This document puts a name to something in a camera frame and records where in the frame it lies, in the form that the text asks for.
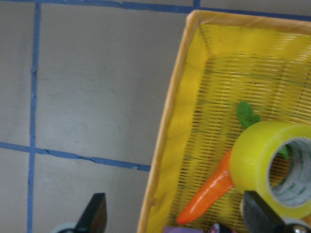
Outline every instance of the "tape roll cardboard core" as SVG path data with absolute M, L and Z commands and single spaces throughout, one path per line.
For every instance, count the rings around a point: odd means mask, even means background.
M 281 147 L 285 145 L 291 150 L 288 173 L 280 184 L 271 188 L 271 192 L 280 204 L 296 207 L 311 199 L 311 192 L 306 192 L 311 190 L 311 140 L 298 137 Z
M 286 172 L 287 167 L 279 165 L 286 175 L 273 186 L 269 181 L 272 163 L 284 145 L 290 148 L 289 168 Z M 310 214 L 311 126 L 274 120 L 250 126 L 233 146 L 230 175 L 242 194 L 257 191 L 281 217 Z

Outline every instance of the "carrot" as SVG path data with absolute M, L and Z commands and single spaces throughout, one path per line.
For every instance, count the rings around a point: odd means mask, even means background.
M 184 225 L 199 218 L 215 201 L 234 187 L 229 173 L 231 151 L 232 149 L 227 151 L 215 172 L 205 181 L 181 212 L 177 218 L 179 224 Z

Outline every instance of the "purple object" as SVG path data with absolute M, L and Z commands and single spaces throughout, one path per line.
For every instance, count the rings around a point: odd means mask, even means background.
M 163 233 L 204 233 L 204 231 L 193 228 L 165 227 Z

